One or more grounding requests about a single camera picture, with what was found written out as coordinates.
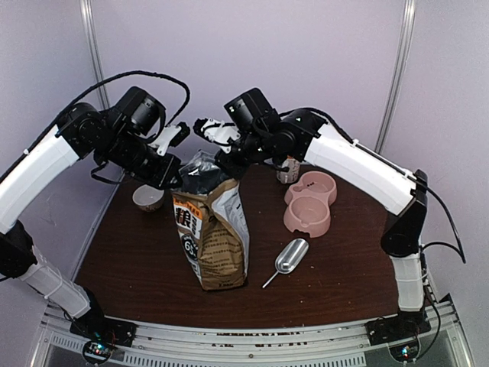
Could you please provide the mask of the brown pet food bag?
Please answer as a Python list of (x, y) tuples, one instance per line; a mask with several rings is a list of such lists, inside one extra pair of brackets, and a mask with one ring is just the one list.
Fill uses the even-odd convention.
[(187, 261), (205, 291), (246, 283), (250, 235), (240, 183), (198, 151), (180, 168), (182, 186), (172, 192), (173, 215)]

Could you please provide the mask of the pink double pet bowl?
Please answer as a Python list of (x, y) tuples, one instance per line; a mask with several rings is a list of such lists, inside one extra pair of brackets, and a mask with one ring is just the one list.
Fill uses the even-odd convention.
[(310, 238), (325, 235), (331, 225), (330, 206), (336, 201), (337, 186), (332, 176), (320, 171), (304, 173), (285, 196), (283, 223), (290, 232), (304, 232)]

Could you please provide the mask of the metal food scoop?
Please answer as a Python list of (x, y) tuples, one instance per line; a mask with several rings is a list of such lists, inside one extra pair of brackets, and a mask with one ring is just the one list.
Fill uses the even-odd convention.
[(309, 250), (309, 243), (302, 238), (294, 239), (276, 257), (274, 274), (262, 285), (265, 288), (279, 274), (289, 274), (295, 270)]

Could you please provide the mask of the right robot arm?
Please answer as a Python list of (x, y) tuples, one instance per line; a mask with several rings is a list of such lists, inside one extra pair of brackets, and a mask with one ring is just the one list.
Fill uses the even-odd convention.
[(381, 248), (390, 257), (398, 290), (398, 314), (391, 329), (408, 337), (426, 319), (420, 235), (427, 212), (426, 175), (397, 167), (349, 138), (331, 116), (313, 108), (260, 117), (239, 112), (203, 134), (219, 145), (215, 159), (240, 179), (252, 164), (291, 156), (325, 169), (373, 197), (389, 213)]

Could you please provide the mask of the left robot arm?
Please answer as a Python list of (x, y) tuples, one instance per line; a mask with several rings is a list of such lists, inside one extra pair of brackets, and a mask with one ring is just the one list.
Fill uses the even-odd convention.
[(96, 299), (38, 251), (19, 217), (46, 186), (90, 154), (100, 168), (112, 162), (149, 187), (179, 186), (180, 159), (167, 150), (179, 145), (190, 129), (184, 122), (167, 124), (165, 119), (165, 107), (136, 86), (103, 111), (76, 99), (1, 178), (2, 275), (21, 279), (80, 318), (79, 325), (93, 339), (103, 339), (110, 331)]

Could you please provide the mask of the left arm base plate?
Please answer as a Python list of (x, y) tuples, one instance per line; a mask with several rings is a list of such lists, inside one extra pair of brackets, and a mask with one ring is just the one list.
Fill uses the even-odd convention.
[(132, 322), (105, 318), (102, 326), (97, 327), (96, 331), (89, 331), (79, 320), (70, 325), (70, 332), (78, 336), (84, 336), (93, 341), (102, 342), (110, 346), (131, 347), (137, 325)]

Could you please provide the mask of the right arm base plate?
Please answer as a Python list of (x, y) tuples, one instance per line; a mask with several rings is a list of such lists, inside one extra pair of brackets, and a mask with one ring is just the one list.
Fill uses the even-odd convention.
[(429, 332), (432, 327), (428, 320), (420, 322), (399, 315), (379, 317), (365, 324), (371, 346), (409, 339), (421, 333)]

